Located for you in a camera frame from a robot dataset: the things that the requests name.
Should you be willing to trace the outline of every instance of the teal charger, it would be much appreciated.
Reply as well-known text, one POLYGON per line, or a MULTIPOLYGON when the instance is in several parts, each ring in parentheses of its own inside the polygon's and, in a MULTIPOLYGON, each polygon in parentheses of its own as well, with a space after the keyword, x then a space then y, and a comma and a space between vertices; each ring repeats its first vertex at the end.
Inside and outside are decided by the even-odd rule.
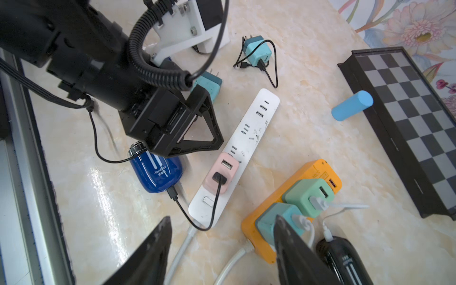
POLYGON ((217 76, 205 71, 200 77, 195 80, 191 91, 193 91, 197 85, 201 85, 204 89, 206 89, 211 95, 212 102, 214 102, 215 98, 220 92, 222 80, 217 76))
POLYGON ((277 215, 282 216, 298 235, 304 233, 304 230, 297 227, 291 218, 293 215, 302 215, 298 207, 291 204, 274 203, 255 221, 256 228, 270 245, 274 245, 274 225, 277 215))
MULTIPOLYGON (((262 36, 254 36, 250 39, 245 40, 243 51, 245 56, 248 56, 262 41, 262 36)), ((267 63, 271 58, 272 51, 267 44, 262 44, 251 56, 247 58, 252 66, 257 66, 258 61, 261 59, 264 63, 267 63)))

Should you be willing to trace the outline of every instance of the orange power strip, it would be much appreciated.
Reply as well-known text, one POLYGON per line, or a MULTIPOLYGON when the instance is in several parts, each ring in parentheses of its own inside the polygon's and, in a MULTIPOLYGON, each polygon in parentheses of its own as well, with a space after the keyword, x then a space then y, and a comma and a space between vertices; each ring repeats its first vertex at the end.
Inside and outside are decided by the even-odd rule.
POLYGON ((277 190, 275 190, 269 197, 261 203, 250 215, 248 215, 241 223, 244 235, 252 242, 255 247, 255 252, 261 256, 268 263, 274 263, 277 254, 272 250, 269 243, 267 243, 260 232, 255 226, 255 221, 273 204, 283 203, 282 195, 293 186, 296 181, 301 179, 321 178, 324 179, 334 194, 337 194, 342 187, 342 181, 329 164, 323 160, 318 159, 304 164, 295 174, 293 174, 287 181, 285 181, 277 190))

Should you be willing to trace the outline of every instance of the usb port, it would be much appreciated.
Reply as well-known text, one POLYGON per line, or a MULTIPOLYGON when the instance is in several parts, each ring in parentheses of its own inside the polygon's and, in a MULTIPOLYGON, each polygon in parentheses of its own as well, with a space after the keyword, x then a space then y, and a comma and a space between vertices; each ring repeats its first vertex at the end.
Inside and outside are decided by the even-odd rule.
POLYGON ((233 166, 232 166, 230 163, 228 163, 226 160, 223 160, 223 161, 222 161, 222 164, 225 165, 226 168, 228 168, 228 169, 233 168, 233 166))
POLYGON ((331 183, 331 185, 332 185, 334 188, 336 188, 336 184, 335 184, 334 182, 332 182, 331 179, 329 180, 329 183, 331 183))
POLYGON ((320 187, 320 191, 325 195, 325 198, 328 198, 328 194, 326 194, 326 191, 323 189, 323 187, 320 187))

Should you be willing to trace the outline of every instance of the metal frame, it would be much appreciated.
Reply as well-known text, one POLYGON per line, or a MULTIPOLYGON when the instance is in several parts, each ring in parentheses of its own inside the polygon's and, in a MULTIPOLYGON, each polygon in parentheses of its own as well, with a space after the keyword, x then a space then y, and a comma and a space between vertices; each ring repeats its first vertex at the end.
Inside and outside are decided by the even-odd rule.
MULTIPOLYGON (((0 56, 22 72, 20 60, 12 54, 0 49, 0 56)), ((37 284, 44 282, 46 285, 74 284, 75 278, 66 251, 30 95, 27 89, 11 80, 5 73, 0 72, 0 79, 39 262, 38 265, 30 262, 30 273, 36 276, 38 266, 42 275, 42 281, 39 278, 31 281, 37 284)), ((33 254, 29 254, 29 260, 32 260, 32 256, 33 254)))

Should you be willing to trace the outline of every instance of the floral wallpaper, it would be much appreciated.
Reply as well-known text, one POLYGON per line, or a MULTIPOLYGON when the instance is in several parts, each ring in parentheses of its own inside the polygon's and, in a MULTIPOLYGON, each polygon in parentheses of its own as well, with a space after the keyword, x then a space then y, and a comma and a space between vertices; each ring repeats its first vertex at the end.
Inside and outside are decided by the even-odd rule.
POLYGON ((403 46, 456 118, 456 0, 329 0, 371 47, 403 46))

